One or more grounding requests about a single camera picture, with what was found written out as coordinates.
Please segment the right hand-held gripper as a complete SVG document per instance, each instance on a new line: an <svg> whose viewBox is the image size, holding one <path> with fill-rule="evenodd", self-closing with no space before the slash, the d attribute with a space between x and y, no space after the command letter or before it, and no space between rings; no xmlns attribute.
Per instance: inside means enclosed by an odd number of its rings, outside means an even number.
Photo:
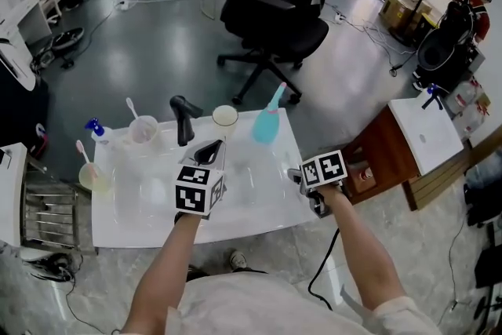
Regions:
<svg viewBox="0 0 502 335"><path fill-rule="evenodd" d="M340 184L347 178L347 168L341 151L335 150L303 161L300 169L287 169L287 177L300 185L300 193L309 199L312 212L323 218L331 211L318 188L326 184Z"/></svg>

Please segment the cream cup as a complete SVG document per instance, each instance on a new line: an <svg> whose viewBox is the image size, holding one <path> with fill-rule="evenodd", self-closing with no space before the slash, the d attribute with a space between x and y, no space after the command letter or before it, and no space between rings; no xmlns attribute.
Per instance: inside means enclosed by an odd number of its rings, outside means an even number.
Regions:
<svg viewBox="0 0 502 335"><path fill-rule="evenodd" d="M212 119L218 135L229 140L237 126L238 111L231 105L220 105L213 110Z"/></svg>

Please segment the clear pinkish cup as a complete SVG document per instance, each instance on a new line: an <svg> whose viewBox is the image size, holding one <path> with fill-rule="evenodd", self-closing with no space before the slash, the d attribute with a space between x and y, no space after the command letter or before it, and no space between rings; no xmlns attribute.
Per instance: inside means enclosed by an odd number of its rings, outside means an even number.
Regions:
<svg viewBox="0 0 502 335"><path fill-rule="evenodd" d="M159 153L162 149L158 121L150 115L140 115L129 124L131 144L143 151Z"/></svg>

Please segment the person's left forearm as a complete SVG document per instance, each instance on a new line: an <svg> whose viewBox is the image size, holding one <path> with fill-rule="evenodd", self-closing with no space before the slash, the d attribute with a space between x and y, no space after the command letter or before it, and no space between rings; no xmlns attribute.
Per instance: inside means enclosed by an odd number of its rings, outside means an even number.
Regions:
<svg viewBox="0 0 502 335"><path fill-rule="evenodd" d="M184 214L174 224L136 287L122 333L164 335L168 312L178 307L184 293L200 221L199 215Z"/></svg>

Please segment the black faucet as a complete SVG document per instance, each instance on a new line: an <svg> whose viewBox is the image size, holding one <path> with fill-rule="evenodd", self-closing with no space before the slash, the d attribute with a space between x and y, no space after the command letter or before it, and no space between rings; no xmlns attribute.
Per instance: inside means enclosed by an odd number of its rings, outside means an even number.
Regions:
<svg viewBox="0 0 502 335"><path fill-rule="evenodd" d="M177 143L180 147L185 147L195 138L192 129L191 118L200 118L203 110L186 100L184 96L173 96L169 100L177 123Z"/></svg>

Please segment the teal spray bottle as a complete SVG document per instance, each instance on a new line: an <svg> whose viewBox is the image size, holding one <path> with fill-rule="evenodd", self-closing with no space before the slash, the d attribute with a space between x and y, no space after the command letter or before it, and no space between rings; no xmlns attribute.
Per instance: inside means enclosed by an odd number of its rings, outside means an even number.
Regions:
<svg viewBox="0 0 502 335"><path fill-rule="evenodd" d="M263 109L253 124L252 137L260 144L271 144L274 142L280 124L278 114L278 103L286 89L286 83L282 82L276 89L274 96L271 98L265 109Z"/></svg>

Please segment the blue pump soap bottle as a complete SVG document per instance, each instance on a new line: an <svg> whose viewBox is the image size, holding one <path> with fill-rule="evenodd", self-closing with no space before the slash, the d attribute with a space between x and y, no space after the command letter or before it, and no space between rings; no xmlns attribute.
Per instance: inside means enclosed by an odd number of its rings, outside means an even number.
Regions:
<svg viewBox="0 0 502 335"><path fill-rule="evenodd" d="M97 118L91 118L85 128L91 131L92 139L103 146L111 146L114 140L113 130L109 127L102 126Z"/></svg>

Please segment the person's white shirt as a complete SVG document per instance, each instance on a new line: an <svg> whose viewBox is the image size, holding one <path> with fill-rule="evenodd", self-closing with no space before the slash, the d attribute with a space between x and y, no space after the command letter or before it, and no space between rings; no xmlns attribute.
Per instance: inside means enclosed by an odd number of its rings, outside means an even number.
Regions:
<svg viewBox="0 0 502 335"><path fill-rule="evenodd" d="M239 272L187 283L168 310L166 335L441 335L409 297L397 297L352 321L303 297L273 275Z"/></svg>

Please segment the small white sink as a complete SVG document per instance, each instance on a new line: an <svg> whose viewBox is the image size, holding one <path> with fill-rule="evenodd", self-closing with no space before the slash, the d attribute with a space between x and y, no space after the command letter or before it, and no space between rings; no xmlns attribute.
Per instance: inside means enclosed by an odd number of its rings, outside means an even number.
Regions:
<svg viewBox="0 0 502 335"><path fill-rule="evenodd" d="M390 100L388 107L409 149L421 176L460 153L464 146L445 109L437 100L426 108L425 97Z"/></svg>

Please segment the dark faucet with blue tip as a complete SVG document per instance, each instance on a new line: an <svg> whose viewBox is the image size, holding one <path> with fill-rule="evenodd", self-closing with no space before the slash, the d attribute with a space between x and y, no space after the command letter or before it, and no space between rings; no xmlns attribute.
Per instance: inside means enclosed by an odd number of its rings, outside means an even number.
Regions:
<svg viewBox="0 0 502 335"><path fill-rule="evenodd" d="M436 84L430 84L426 89L426 100L420 105L423 110L426 110L433 103L436 103L440 111L443 110L443 105L440 100L440 88Z"/></svg>

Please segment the clear plastic jugs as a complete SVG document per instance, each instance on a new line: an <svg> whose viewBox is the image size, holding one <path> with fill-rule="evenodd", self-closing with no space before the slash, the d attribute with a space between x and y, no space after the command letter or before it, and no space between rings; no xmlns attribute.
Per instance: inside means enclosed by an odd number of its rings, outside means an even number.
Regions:
<svg viewBox="0 0 502 335"><path fill-rule="evenodd" d="M468 139L489 115L490 99L478 80L472 76L462 81L446 98L453 113L453 124L461 140Z"/></svg>

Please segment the cardboard box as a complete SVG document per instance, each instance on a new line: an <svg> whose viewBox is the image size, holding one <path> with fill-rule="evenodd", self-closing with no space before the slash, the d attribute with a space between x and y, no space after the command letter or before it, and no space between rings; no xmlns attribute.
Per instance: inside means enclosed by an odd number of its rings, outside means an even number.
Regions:
<svg viewBox="0 0 502 335"><path fill-rule="evenodd" d="M423 0L418 5L411 21L407 23L417 4L418 0L385 0L384 5L379 11L380 20L386 28L405 29L406 31L413 32L422 14L429 14L432 10L432 5L427 0Z"/></svg>

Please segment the black and white appliance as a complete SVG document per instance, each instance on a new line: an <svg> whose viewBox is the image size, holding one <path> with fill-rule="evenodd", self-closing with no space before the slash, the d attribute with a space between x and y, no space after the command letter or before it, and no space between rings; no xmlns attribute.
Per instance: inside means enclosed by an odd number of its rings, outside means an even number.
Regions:
<svg viewBox="0 0 502 335"><path fill-rule="evenodd" d="M33 158L48 144L49 89L18 49L0 38L0 146L22 143Z"/></svg>

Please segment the white sink counter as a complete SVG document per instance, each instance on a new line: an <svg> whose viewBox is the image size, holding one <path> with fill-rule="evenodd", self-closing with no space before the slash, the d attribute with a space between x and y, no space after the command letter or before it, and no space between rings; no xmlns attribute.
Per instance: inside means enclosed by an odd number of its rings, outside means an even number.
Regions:
<svg viewBox="0 0 502 335"><path fill-rule="evenodd" d="M22 143L0 147L0 241L20 247L20 204L27 149Z"/></svg>

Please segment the white vanity desk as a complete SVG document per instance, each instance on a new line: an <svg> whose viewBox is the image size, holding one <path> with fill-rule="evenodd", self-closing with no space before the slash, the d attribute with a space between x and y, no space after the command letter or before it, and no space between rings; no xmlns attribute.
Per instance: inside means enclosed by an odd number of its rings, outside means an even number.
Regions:
<svg viewBox="0 0 502 335"><path fill-rule="evenodd" d="M0 29L18 31L27 45L49 37L62 17L61 0L0 0Z"/></svg>

